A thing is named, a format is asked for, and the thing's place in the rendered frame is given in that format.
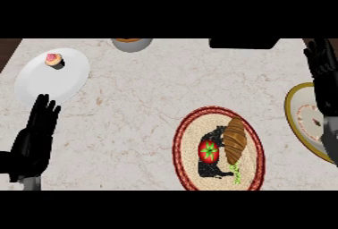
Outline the pink frosted cupcake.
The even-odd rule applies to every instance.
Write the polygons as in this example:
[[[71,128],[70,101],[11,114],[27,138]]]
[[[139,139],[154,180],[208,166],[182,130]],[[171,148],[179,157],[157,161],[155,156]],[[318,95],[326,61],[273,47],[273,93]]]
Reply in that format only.
[[[45,63],[55,69],[61,69],[65,66],[64,57],[61,54],[49,54],[45,58]]]

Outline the round woven red-rimmed placemat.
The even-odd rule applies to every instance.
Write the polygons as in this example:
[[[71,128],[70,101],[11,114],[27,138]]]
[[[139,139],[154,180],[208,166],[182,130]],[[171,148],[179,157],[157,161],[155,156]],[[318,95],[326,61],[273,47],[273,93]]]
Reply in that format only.
[[[228,162],[223,132],[235,116],[230,109],[205,106],[182,120],[173,140],[173,163],[182,186],[191,191],[259,191],[264,181],[266,158],[257,132],[241,117],[247,146],[235,165]],[[219,161],[207,164],[198,156],[202,140],[219,146]]]

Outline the gold-rimmed white bowl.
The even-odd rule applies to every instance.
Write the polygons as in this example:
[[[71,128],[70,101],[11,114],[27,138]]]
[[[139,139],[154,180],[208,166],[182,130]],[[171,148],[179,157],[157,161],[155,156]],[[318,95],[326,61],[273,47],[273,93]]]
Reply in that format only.
[[[284,110],[295,137],[312,153],[332,163],[321,141],[323,115],[318,109],[312,82],[304,82],[291,88],[285,97]]]

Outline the white oval plate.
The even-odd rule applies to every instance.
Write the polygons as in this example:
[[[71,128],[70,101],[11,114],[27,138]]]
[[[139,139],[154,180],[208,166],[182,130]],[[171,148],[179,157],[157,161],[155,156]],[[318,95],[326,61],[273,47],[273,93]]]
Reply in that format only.
[[[61,54],[65,65],[55,69],[45,63],[49,54]],[[19,103],[31,108],[40,94],[61,105],[81,90],[90,74],[90,62],[81,51],[58,48],[39,54],[24,66],[15,82]]]

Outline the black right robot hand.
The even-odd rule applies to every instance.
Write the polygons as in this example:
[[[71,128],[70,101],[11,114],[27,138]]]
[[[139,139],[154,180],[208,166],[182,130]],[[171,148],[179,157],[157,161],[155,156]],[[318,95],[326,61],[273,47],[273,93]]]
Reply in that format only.
[[[325,116],[338,116],[338,58],[326,38],[316,38],[304,49],[313,77],[318,108]]]

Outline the grey round bowl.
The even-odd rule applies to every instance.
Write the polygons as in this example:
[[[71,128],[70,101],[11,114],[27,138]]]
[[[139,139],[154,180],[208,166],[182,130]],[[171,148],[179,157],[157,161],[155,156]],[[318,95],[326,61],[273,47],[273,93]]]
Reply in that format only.
[[[114,46],[117,49],[127,53],[142,51],[152,43],[151,38],[114,38]]]

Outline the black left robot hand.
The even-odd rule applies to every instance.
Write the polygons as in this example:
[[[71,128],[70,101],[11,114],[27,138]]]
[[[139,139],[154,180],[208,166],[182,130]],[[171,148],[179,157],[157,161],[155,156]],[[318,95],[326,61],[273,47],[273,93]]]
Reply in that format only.
[[[9,175],[11,182],[40,176],[49,166],[59,112],[56,101],[49,99],[47,94],[40,94],[12,149],[0,151],[0,174]]]

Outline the black appliance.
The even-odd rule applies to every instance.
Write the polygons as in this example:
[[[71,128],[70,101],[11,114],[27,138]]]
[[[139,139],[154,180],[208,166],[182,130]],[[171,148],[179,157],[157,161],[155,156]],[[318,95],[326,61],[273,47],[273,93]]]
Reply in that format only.
[[[272,49],[278,43],[276,38],[211,38],[211,48],[232,49]]]

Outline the brown croissant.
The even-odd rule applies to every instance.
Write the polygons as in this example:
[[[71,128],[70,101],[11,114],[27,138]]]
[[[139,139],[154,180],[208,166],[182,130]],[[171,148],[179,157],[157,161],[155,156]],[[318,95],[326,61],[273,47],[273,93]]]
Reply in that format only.
[[[247,146],[247,137],[244,131],[244,123],[239,116],[235,116],[229,122],[223,132],[223,144],[228,162],[235,165]]]

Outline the red tomato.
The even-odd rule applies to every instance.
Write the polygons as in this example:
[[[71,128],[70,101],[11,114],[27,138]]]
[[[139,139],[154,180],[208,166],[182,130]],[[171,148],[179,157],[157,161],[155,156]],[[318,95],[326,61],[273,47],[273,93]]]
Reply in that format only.
[[[213,140],[202,140],[198,146],[198,156],[204,163],[213,164],[219,161],[219,146]]]

